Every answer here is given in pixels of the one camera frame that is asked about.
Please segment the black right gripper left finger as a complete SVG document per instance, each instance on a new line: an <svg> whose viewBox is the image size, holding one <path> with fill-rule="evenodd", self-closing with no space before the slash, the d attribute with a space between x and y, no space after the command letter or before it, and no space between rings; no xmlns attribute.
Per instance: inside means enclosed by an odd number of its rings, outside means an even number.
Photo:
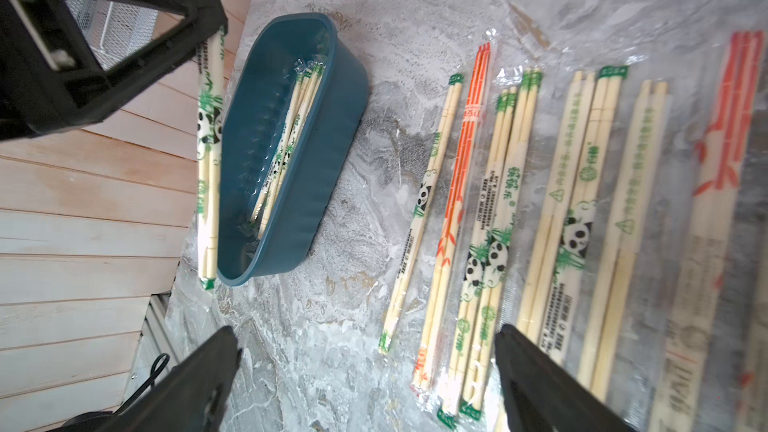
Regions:
<svg viewBox="0 0 768 432"><path fill-rule="evenodd" d="M138 402L102 431L217 431L242 351L230 326L214 333Z"/></svg>

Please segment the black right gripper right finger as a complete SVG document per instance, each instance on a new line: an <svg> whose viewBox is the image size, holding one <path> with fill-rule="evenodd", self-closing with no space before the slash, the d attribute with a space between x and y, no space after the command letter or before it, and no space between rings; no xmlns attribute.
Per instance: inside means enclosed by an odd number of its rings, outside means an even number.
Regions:
<svg viewBox="0 0 768 432"><path fill-rule="evenodd" d="M503 398L501 431L631 431L565 370L505 324L494 338Z"/></svg>

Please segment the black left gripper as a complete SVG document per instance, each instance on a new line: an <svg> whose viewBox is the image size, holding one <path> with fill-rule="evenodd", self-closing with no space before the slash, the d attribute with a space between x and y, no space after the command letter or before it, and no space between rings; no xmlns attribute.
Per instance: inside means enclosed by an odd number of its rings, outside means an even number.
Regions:
<svg viewBox="0 0 768 432"><path fill-rule="evenodd" d="M220 0L109 0L169 12L180 21L106 68L66 0L1 0L1 136L36 137L101 122L195 54L227 19ZM61 71L55 44L74 66Z"/></svg>

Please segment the plain bamboo chopsticks pair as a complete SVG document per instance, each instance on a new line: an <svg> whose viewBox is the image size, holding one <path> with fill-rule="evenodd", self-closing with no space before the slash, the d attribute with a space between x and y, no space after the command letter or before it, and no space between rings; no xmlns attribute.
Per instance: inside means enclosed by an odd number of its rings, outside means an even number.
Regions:
<svg viewBox="0 0 768 432"><path fill-rule="evenodd" d="M502 161L498 154L506 148L516 107L518 88L512 86L502 91L496 104L491 144L480 187L464 276L460 293L459 311L454 341L449 359L448 378L441 392L438 419L450 430L457 425L458 406L462 384L466 375L475 315L483 283L484 262L487 258L487 228L490 223L489 209L493 207L494 187L497 183L497 167Z"/></svg>

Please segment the red striped chopsticks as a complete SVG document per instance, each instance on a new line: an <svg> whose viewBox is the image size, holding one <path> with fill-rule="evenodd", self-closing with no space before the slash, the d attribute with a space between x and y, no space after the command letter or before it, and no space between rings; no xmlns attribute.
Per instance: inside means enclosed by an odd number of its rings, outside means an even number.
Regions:
<svg viewBox="0 0 768 432"><path fill-rule="evenodd" d="M430 297L411 382L411 388L417 394L423 394L429 389L433 376L439 329L447 300L460 223L463 218L464 195L478 123L480 122L483 109L482 102L485 97L486 81L492 54L493 43L491 41L478 48L468 96L464 106L453 176L436 254Z"/></svg>

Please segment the teal plastic storage tray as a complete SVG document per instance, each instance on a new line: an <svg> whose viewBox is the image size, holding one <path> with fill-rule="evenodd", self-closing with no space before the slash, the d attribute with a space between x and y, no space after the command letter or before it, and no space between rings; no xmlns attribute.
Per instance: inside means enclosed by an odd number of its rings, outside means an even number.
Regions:
<svg viewBox="0 0 768 432"><path fill-rule="evenodd" d="M265 230L251 220L301 65L324 72ZM321 13L273 19L255 40L223 124L218 279L236 287L307 256L369 96L363 64Z"/></svg>

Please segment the panda printed chopsticks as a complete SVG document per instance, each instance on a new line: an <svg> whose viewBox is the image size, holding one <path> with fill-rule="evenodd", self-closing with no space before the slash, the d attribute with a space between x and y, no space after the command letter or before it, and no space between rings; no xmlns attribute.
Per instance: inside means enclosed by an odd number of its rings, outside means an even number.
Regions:
<svg viewBox="0 0 768 432"><path fill-rule="evenodd" d="M449 78L447 96L442 109L438 129L430 149L428 165L416 196L416 202L412 211L412 221L395 277L392 296L385 315L383 329L379 337L378 351L382 355L386 355L389 352L403 303L407 295L410 278L415 267L416 255L426 225L426 217L429 214L432 204L434 187L438 181L445 156L447 147L447 139L445 136L450 135L463 83L464 75L462 73L455 73Z"/></svg>

